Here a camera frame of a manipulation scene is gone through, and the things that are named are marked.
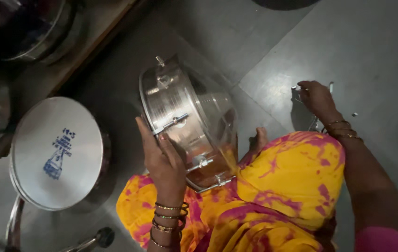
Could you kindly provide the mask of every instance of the woman's right hand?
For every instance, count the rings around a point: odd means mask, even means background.
[[[149,177],[157,188],[157,202],[168,207],[180,207],[186,190],[185,164],[167,135],[160,135],[157,145],[152,132],[141,117],[135,118],[140,129]]]
[[[326,86],[316,81],[301,81],[298,85],[301,87],[300,99],[324,125],[344,119]]]

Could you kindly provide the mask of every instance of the gray floor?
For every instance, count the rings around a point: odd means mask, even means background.
[[[398,1],[322,0],[294,11],[272,11],[250,0],[166,0],[129,33],[119,34],[77,82],[73,97],[90,109],[112,138],[107,184],[83,204],[59,213],[27,207],[25,251],[57,250],[103,226],[117,231],[108,251],[139,251],[115,213],[129,177],[144,170],[134,123],[141,113],[140,72],[154,57],[178,53],[233,97],[240,116],[240,157],[264,126],[272,140],[305,130],[310,115],[291,101],[301,80],[333,81],[338,109],[364,137],[398,186]],[[7,159],[0,160],[0,167]],[[0,208],[15,193],[0,168]],[[353,214],[344,187],[337,204],[336,243],[353,251]],[[0,236],[6,211],[0,210]]]

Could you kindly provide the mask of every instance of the woman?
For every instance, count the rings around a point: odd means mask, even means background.
[[[268,142],[266,130],[257,128],[236,179],[202,194],[186,187],[185,166],[167,136],[157,146],[138,117],[150,174],[133,176],[116,204],[132,237],[151,252],[334,251],[334,207],[345,177],[356,250],[398,251],[393,182],[328,89],[315,81],[298,85],[329,135],[293,132]]]

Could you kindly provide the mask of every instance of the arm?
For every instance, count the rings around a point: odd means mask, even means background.
[[[325,86],[316,81],[303,81],[299,86],[303,102],[325,126],[344,119]],[[344,176],[355,216],[355,231],[369,226],[398,231],[398,190],[363,141],[341,137],[356,134],[350,129],[347,123],[336,123],[327,130],[345,149]]]
[[[157,188],[157,203],[170,208],[182,206],[186,190],[185,165],[166,135],[159,137],[159,146],[146,123],[136,118],[145,152],[145,166]],[[179,216],[180,210],[155,207],[155,213],[163,216]],[[178,219],[166,219],[154,215],[157,224],[174,229],[170,233],[151,228],[152,240],[148,252],[180,251],[180,232]]]

